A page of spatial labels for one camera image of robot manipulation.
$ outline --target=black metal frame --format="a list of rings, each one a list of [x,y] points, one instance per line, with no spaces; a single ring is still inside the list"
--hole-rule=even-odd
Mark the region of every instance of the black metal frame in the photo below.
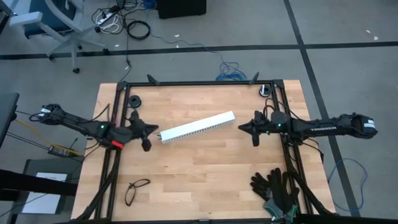
[[[278,97],[277,97],[277,89],[279,89],[280,94],[282,96],[282,103],[284,105],[284,109],[286,113],[290,114],[290,108],[289,108],[289,102],[287,101],[286,97],[286,92],[285,92],[285,87],[283,80],[258,80],[254,84],[268,84],[272,87],[272,99],[274,101],[275,105],[275,110],[280,110],[279,103],[278,103]],[[249,81],[226,81],[226,82],[214,82],[214,81],[209,81],[209,82],[162,82],[160,83],[160,86],[198,86],[198,85],[249,85]],[[118,83],[118,87],[116,90],[116,95],[114,99],[114,105],[113,105],[113,110],[112,110],[112,122],[116,121],[116,116],[118,113],[118,106],[119,102],[121,100],[121,95],[122,91],[124,91],[124,100],[123,100],[123,108],[122,108],[122,113],[121,113],[121,126],[125,125],[125,117],[127,113],[127,101],[129,98],[129,93],[130,89],[132,87],[143,87],[143,86],[154,86],[153,83],[126,83],[125,85],[122,85],[122,83]],[[292,163],[290,160],[290,151],[289,151],[289,144],[288,142],[281,137],[281,142],[282,142],[282,147],[284,151],[284,157],[285,157],[285,163],[286,163],[286,168],[288,171],[292,171],[293,169],[290,164]],[[105,152],[105,158],[104,158],[104,163],[103,163],[103,168],[102,168],[102,173],[101,173],[101,182],[100,186],[103,184],[107,174],[108,174],[108,168],[109,168],[109,162],[110,162],[110,155],[111,155],[111,150],[107,149]],[[300,152],[298,147],[294,147],[294,157],[296,158],[296,165],[298,168],[298,174],[299,176],[304,180],[305,182],[305,174],[304,174],[304,169],[303,169],[303,164],[300,156]],[[108,200],[108,207],[106,211],[106,218],[112,217],[113,214],[113,205],[114,205],[114,197],[116,193],[116,183],[117,179],[115,179],[111,186],[110,186],[110,194],[109,194],[109,200]],[[293,188],[295,187],[295,181],[293,178],[289,179],[289,184],[290,187]],[[305,200],[305,208],[307,213],[313,214],[312,206],[310,204],[309,199],[307,196],[304,195],[304,200]],[[102,210],[102,199],[98,206],[96,207],[95,210],[95,218],[101,218],[101,210]],[[298,205],[298,212],[302,213],[302,208],[300,208],[300,204],[297,203]],[[208,223],[210,220],[175,220],[175,221],[143,221],[143,222],[113,222],[113,223],[193,223],[193,222],[198,222],[198,223]],[[273,222],[270,218],[250,218],[250,219],[230,219],[230,220],[211,220],[212,223],[281,223],[281,222]]]

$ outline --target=wooden table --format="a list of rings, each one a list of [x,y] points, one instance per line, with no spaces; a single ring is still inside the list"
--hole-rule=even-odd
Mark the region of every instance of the wooden table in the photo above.
[[[300,82],[286,80],[284,84],[290,109],[309,119]],[[115,89],[115,83],[101,84],[95,115],[108,103],[113,107]],[[280,137],[262,134],[260,146],[253,147],[251,136],[238,129],[253,118],[254,110],[262,110],[264,98],[258,89],[259,85],[132,88],[130,95],[142,100],[140,117],[148,124],[158,124],[157,132],[227,111],[233,111],[236,121],[168,144],[153,134],[149,152],[142,150],[141,141],[127,144],[122,151],[112,220],[270,218],[262,208],[263,199],[252,192],[249,183],[255,172],[265,176],[276,167],[285,169]],[[334,211],[319,153],[308,146],[300,146],[300,153],[308,186]],[[72,218],[84,211],[98,190],[103,159],[104,149],[98,149],[84,161]],[[129,183],[143,178],[152,183],[139,188],[131,207],[126,206],[124,194]],[[301,197],[300,204],[305,208]]]

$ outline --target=white chair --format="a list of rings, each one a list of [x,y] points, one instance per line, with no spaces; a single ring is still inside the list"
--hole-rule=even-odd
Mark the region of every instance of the white chair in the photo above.
[[[85,40],[83,37],[94,30],[96,24],[87,28],[80,26],[83,20],[83,4],[85,0],[31,0],[28,14],[14,16],[10,20],[10,26],[24,25],[25,36],[47,33],[59,41],[56,47],[47,53],[50,60],[52,54],[64,47],[70,47],[72,53],[73,72],[79,73],[76,66],[77,48],[82,49],[81,44],[91,44],[102,47],[103,52],[109,55],[105,45]]]

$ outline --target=yellow cable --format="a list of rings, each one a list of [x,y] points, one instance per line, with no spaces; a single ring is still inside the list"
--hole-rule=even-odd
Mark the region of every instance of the yellow cable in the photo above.
[[[42,133],[38,132],[38,130],[36,130],[35,128],[29,126],[29,125],[26,124],[25,122],[20,121],[20,120],[18,120],[18,119],[16,119],[16,121],[17,121],[18,123],[20,123],[21,125],[25,126],[26,128],[28,128],[28,129],[29,129],[30,131],[32,131],[34,134],[36,134],[36,135],[37,135],[43,142],[45,142],[46,144],[49,144],[49,145],[51,145],[51,146],[54,146],[54,147],[57,148],[57,149],[64,149],[64,150],[66,150],[66,151],[68,151],[68,152],[70,152],[70,153],[76,154],[76,155],[78,155],[78,156],[84,156],[84,154],[79,153],[79,152],[75,152],[75,151],[70,150],[70,149],[68,149],[68,148],[66,148],[66,147],[59,146],[59,145],[56,145],[56,144],[52,144],[51,142],[49,142],[48,140],[46,140],[46,138],[44,137],[44,135],[43,135]]]

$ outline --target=white paper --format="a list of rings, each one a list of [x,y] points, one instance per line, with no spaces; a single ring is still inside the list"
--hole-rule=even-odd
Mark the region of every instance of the white paper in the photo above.
[[[67,174],[53,174],[38,172],[36,177],[57,180],[64,182],[67,179]],[[26,202],[31,201],[37,197],[43,196],[43,193],[29,192]],[[22,213],[39,213],[39,214],[55,214],[61,195],[48,194],[36,200],[33,200],[22,209]]]

